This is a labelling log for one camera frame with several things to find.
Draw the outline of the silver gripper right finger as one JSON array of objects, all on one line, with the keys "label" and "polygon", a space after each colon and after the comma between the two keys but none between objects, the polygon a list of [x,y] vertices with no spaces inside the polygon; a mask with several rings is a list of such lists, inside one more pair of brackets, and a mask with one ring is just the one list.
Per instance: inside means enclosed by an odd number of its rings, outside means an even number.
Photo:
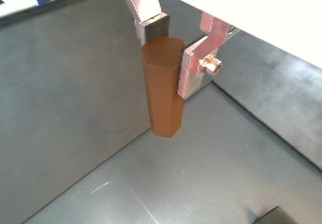
[{"label": "silver gripper right finger", "polygon": [[200,29],[204,35],[183,50],[177,94],[185,99],[201,86],[204,76],[214,76],[223,63],[216,58],[219,47],[239,32],[239,29],[208,13],[201,14]]}]

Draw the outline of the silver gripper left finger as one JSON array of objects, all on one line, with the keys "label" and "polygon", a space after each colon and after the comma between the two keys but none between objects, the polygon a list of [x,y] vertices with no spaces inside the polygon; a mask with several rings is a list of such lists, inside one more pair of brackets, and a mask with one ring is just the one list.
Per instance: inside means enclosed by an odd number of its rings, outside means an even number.
[{"label": "silver gripper left finger", "polygon": [[159,0],[125,0],[131,10],[140,44],[159,36],[168,36],[169,16],[161,11]]}]

